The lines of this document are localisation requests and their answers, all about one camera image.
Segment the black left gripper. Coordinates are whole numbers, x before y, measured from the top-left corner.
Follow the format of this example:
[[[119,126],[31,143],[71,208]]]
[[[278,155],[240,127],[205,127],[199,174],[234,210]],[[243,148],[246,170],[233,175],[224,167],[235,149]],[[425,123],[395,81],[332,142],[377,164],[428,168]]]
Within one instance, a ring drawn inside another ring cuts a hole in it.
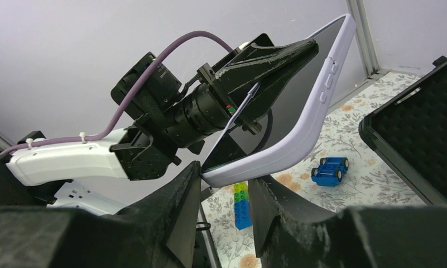
[[[261,131],[258,121],[275,104],[288,81],[262,81],[283,68],[298,68],[319,52],[314,38],[273,46],[261,34],[220,69],[204,64],[196,71],[200,84],[170,109],[173,124],[167,136],[178,148],[188,148],[231,125],[252,134]]]

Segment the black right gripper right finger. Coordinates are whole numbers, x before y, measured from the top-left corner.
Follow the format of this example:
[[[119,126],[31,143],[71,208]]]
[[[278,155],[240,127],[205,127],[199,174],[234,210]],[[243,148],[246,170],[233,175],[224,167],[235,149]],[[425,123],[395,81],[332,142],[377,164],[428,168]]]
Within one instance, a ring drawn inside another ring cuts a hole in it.
[[[447,205],[324,209],[271,176],[248,183],[263,267],[447,267]]]

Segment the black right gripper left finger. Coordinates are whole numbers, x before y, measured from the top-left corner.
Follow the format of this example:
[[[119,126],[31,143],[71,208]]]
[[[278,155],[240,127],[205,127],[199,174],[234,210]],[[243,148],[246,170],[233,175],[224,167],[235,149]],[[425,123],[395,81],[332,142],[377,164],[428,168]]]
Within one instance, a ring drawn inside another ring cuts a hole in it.
[[[0,267],[192,267],[200,163],[114,215],[0,208]]]

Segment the phone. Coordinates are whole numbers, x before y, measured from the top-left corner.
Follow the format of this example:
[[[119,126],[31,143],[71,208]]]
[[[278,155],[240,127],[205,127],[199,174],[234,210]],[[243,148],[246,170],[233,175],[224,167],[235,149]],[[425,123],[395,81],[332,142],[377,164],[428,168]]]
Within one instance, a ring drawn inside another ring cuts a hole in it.
[[[355,32],[353,17],[345,14],[314,33],[319,53],[271,107],[268,142],[257,152],[203,168],[203,180],[221,188],[286,170],[307,156],[319,138]]]

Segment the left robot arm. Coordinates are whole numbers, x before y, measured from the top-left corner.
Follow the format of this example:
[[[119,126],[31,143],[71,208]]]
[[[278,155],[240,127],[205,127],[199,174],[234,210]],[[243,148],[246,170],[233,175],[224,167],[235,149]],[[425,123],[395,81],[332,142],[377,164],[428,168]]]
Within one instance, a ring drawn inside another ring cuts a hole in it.
[[[290,79],[318,53],[314,39],[275,46],[261,34],[183,84],[148,52],[111,91],[133,124],[71,140],[31,132],[0,153],[0,205],[78,207],[76,179],[154,180],[180,164],[178,149],[201,153],[205,139],[227,124],[257,134]]]

